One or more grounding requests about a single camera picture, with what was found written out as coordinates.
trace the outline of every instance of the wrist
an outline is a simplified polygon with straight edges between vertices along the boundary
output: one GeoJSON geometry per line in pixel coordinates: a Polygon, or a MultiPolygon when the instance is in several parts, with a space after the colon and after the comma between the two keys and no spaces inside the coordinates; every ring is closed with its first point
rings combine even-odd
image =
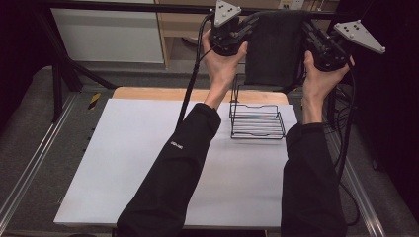
{"type": "Polygon", "coordinates": [[[302,124],[323,122],[323,102],[317,102],[302,98],[302,124]]]}
{"type": "Polygon", "coordinates": [[[228,90],[229,88],[225,86],[211,85],[204,104],[217,110],[228,90]]]}

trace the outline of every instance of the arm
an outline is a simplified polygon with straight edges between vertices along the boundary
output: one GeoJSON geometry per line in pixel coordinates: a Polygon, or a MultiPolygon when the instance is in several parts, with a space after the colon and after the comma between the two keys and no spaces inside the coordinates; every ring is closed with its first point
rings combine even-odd
{"type": "Polygon", "coordinates": [[[322,106],[328,93],[348,72],[318,71],[308,51],[304,65],[302,124],[287,134],[289,160],[284,168],[282,236],[345,236],[347,225],[339,196],[339,181],[327,148],[322,106]]]}
{"type": "MultiPolygon", "coordinates": [[[[203,36],[210,49],[209,33],[203,36]]],[[[188,203],[201,176],[210,142],[221,123],[216,109],[225,97],[238,61],[246,54],[205,57],[210,89],[203,104],[196,104],[164,145],[137,193],[121,214],[118,236],[169,237],[182,229],[188,203]]]]}

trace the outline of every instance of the cable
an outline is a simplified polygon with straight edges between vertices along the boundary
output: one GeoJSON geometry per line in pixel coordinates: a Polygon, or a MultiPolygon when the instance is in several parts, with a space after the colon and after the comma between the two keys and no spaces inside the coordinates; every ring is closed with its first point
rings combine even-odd
{"type": "Polygon", "coordinates": [[[352,222],[346,223],[348,226],[354,226],[358,223],[358,221],[360,221],[360,216],[361,216],[360,207],[358,206],[358,202],[355,200],[355,197],[351,193],[351,191],[346,186],[344,186],[342,183],[339,183],[339,185],[348,194],[349,198],[351,198],[352,202],[355,205],[355,210],[357,211],[357,215],[355,216],[355,220],[353,220],[352,222]]]}
{"type": "Polygon", "coordinates": [[[329,0],[326,0],[326,2],[324,3],[323,9],[326,10],[327,9],[327,5],[329,4],[329,0]]]}
{"type": "Polygon", "coordinates": [[[338,158],[338,160],[340,161],[338,172],[337,172],[337,177],[339,180],[342,179],[343,169],[345,168],[346,155],[348,153],[348,146],[349,146],[349,135],[351,134],[352,119],[354,116],[354,104],[356,100],[355,98],[356,82],[355,82],[355,76],[354,76],[354,65],[352,64],[349,57],[347,58],[347,60],[348,60],[347,63],[349,66],[349,71],[351,73],[351,78],[352,78],[352,83],[353,83],[353,89],[352,89],[353,95],[352,95],[351,104],[349,105],[348,118],[347,118],[346,127],[345,127],[345,135],[341,142],[341,149],[340,149],[339,158],[338,158]]]}
{"type": "Polygon", "coordinates": [[[311,7],[310,7],[310,12],[312,12],[312,11],[313,11],[314,4],[316,4],[316,2],[317,2],[317,0],[313,1],[313,3],[311,4],[311,7]]]}
{"type": "Polygon", "coordinates": [[[371,6],[373,6],[375,0],[370,0],[369,6],[366,8],[366,10],[363,12],[363,15],[361,15],[361,20],[366,16],[367,12],[370,10],[371,6]]]}
{"type": "MultiPolygon", "coordinates": [[[[338,132],[339,134],[341,133],[340,132],[340,129],[342,129],[342,128],[344,128],[346,125],[344,125],[344,124],[342,124],[342,122],[343,121],[346,121],[346,119],[348,118],[348,114],[344,114],[344,115],[340,115],[340,113],[341,112],[339,112],[339,116],[336,118],[336,119],[334,119],[333,120],[333,122],[336,124],[338,124],[337,125],[337,127],[338,127],[338,129],[336,130],[336,129],[332,129],[331,131],[329,131],[329,132],[327,132],[327,133],[325,133],[325,134],[332,134],[332,133],[335,133],[335,132],[338,132]]],[[[329,128],[329,129],[331,129],[332,128],[332,126],[331,126],[331,124],[329,124],[329,123],[326,123],[325,125],[324,125],[324,128],[329,128]]]]}
{"type": "MultiPolygon", "coordinates": [[[[339,114],[340,114],[341,112],[343,112],[344,110],[348,110],[348,109],[349,109],[349,107],[346,107],[346,108],[344,108],[343,110],[341,110],[341,111],[338,113],[338,117],[339,117],[339,114]]],[[[341,141],[341,144],[343,143],[343,139],[344,139],[344,137],[343,137],[343,135],[342,135],[342,128],[346,128],[346,126],[347,126],[347,125],[344,125],[343,127],[341,127],[341,124],[340,124],[340,123],[338,123],[338,125],[337,125],[337,132],[338,132],[338,135],[339,135],[339,139],[340,139],[340,141],[341,141]]],[[[339,161],[341,160],[340,158],[341,158],[341,157],[340,157],[340,156],[338,156],[338,158],[336,159],[336,161],[335,161],[335,163],[334,163],[334,166],[335,166],[335,167],[339,164],[339,161]]]]}
{"type": "Polygon", "coordinates": [[[350,102],[352,101],[352,98],[343,90],[342,87],[339,85],[336,87],[337,91],[341,93],[341,95],[336,94],[336,96],[341,97],[344,101],[350,102]]]}
{"type": "Polygon", "coordinates": [[[344,114],[344,115],[341,115],[341,113],[344,111],[344,110],[341,110],[341,111],[339,111],[338,112],[338,116],[337,116],[337,118],[335,118],[334,120],[332,120],[332,122],[326,122],[325,124],[324,124],[324,127],[325,128],[332,128],[332,125],[331,125],[331,123],[338,123],[338,124],[340,124],[342,121],[346,121],[346,118],[348,117],[348,114],[344,114]]]}
{"type": "Polygon", "coordinates": [[[212,16],[213,16],[213,13],[210,13],[210,14],[208,14],[204,17],[204,19],[203,19],[203,21],[201,22],[201,25],[200,25],[200,30],[198,31],[198,46],[197,46],[197,55],[196,55],[196,58],[195,58],[194,71],[192,73],[191,80],[189,81],[188,88],[187,88],[186,93],[185,93],[185,98],[184,98],[184,101],[182,103],[181,111],[179,112],[179,118],[178,118],[178,122],[176,124],[176,128],[182,123],[182,121],[185,117],[186,108],[188,107],[189,101],[191,99],[192,90],[194,89],[195,81],[197,80],[197,75],[198,75],[198,72],[200,70],[200,62],[202,60],[200,58],[200,54],[201,54],[201,44],[202,44],[204,25],[206,24],[206,22],[212,16]]]}
{"type": "Polygon", "coordinates": [[[324,0],[321,0],[320,6],[316,9],[317,11],[321,12],[323,7],[324,0]]]}
{"type": "Polygon", "coordinates": [[[216,47],[216,45],[214,45],[212,48],[210,48],[206,53],[204,53],[204,55],[200,58],[200,62],[204,59],[204,57],[207,56],[207,54],[209,54],[209,52],[211,52],[214,48],[216,47]]]}

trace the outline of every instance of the finger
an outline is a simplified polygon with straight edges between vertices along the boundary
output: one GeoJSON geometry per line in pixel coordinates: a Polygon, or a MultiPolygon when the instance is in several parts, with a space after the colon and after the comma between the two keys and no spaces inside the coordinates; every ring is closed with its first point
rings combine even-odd
{"type": "Polygon", "coordinates": [[[352,65],[355,66],[355,61],[354,61],[354,58],[352,56],[350,57],[350,60],[351,60],[352,65]]]}
{"type": "Polygon", "coordinates": [[[312,68],[314,67],[314,58],[313,58],[312,53],[309,50],[307,50],[304,55],[304,66],[307,72],[311,71],[312,68]]]}
{"type": "Polygon", "coordinates": [[[248,42],[245,41],[241,44],[241,46],[238,48],[237,54],[234,56],[236,58],[236,61],[240,61],[246,54],[247,54],[247,46],[248,42]]]}
{"type": "Polygon", "coordinates": [[[208,50],[210,50],[210,30],[206,31],[203,34],[203,47],[204,47],[204,52],[207,52],[208,50]]]}

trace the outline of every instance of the wire dish rack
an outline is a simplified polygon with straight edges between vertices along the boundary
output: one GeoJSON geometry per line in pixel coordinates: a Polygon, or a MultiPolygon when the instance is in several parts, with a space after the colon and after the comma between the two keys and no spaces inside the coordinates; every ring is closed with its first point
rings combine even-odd
{"type": "Polygon", "coordinates": [[[234,80],[232,86],[229,117],[231,138],[283,139],[286,136],[284,122],[278,106],[253,106],[238,102],[240,85],[234,80]]]}

